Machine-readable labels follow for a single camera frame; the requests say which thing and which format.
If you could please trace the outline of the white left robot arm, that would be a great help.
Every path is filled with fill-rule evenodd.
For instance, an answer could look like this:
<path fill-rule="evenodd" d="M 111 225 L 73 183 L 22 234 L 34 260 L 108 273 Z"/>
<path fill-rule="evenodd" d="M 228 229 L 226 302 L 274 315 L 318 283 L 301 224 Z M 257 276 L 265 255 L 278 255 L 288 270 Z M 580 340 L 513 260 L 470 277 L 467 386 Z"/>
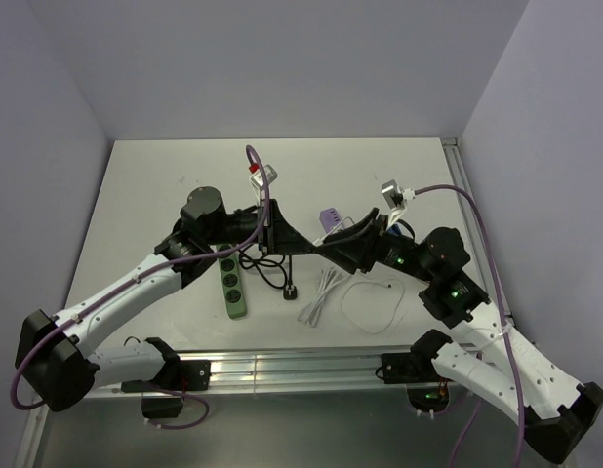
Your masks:
<path fill-rule="evenodd" d="M 216 188 L 193 190 L 172 233 L 129 274 L 79 305 L 53 315 L 37 310 L 24 320 L 12 404 L 25 407 L 18 399 L 22 379 L 53 411 L 66 410 L 91 390 L 115 383 L 140 381 L 175 389 L 181 380 L 180 357 L 162 339 L 116 349 L 102 349 L 101 344 L 150 305 L 189 286 L 219 257 L 251 244 L 281 255 L 314 250 L 266 191 L 256 206 L 229 214 Z"/>

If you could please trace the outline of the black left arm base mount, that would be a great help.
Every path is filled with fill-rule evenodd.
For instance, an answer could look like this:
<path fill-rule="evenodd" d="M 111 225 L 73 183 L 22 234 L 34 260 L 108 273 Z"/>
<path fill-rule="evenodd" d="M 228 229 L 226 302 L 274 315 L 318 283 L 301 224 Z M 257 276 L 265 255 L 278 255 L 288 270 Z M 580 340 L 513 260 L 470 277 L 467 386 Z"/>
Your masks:
<path fill-rule="evenodd" d="M 201 424 L 210 415 L 210 405 L 196 392 L 209 388 L 211 362 L 208 360 L 180 360 L 170 376 L 157 376 L 152 380 L 123 382 L 120 391 L 141 394 L 141 414 L 145 422 L 166 430 L 180 430 Z M 167 419 L 177 419 L 188 403 L 199 404 L 203 412 L 191 423 L 172 424 Z"/>

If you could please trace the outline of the blue cube socket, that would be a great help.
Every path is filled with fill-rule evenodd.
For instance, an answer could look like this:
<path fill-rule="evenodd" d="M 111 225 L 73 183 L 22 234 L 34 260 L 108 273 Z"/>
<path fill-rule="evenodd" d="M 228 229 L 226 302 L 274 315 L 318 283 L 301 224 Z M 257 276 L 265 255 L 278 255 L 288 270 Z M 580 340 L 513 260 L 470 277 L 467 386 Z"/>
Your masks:
<path fill-rule="evenodd" d="M 401 236 L 402 235 L 402 231 L 399 227 L 399 224 L 393 224 L 392 226 L 390 226 L 387 230 L 388 233 L 392 234 L 392 235 L 396 235 L 396 236 Z"/>

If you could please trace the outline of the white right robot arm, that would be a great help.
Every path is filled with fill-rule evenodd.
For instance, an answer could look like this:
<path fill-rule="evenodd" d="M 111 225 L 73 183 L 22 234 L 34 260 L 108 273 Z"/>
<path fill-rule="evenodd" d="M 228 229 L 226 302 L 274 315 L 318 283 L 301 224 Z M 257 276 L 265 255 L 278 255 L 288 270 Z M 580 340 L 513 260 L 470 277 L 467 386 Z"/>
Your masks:
<path fill-rule="evenodd" d="M 415 242 L 386 225 L 372 210 L 315 250 L 349 273 L 380 263 L 426 282 L 419 298 L 446 330 L 428 331 L 412 345 L 414 374 L 468 388 L 510 418 L 536 453 L 564 463 L 598 417 L 603 389 L 579 382 L 502 322 L 497 305 L 463 270 L 470 256 L 459 230 L 438 227 Z"/>

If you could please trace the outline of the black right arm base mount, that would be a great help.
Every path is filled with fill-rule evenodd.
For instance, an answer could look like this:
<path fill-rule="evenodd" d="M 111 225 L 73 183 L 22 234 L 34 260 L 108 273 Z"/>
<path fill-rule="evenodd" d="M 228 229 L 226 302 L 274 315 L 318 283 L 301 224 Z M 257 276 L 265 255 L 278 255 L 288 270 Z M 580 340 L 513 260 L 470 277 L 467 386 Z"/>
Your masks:
<path fill-rule="evenodd" d="M 381 354 L 375 377 L 386 385 L 403 385 L 415 414 L 433 416 L 449 406 L 448 382 L 429 360 L 412 352 Z"/>

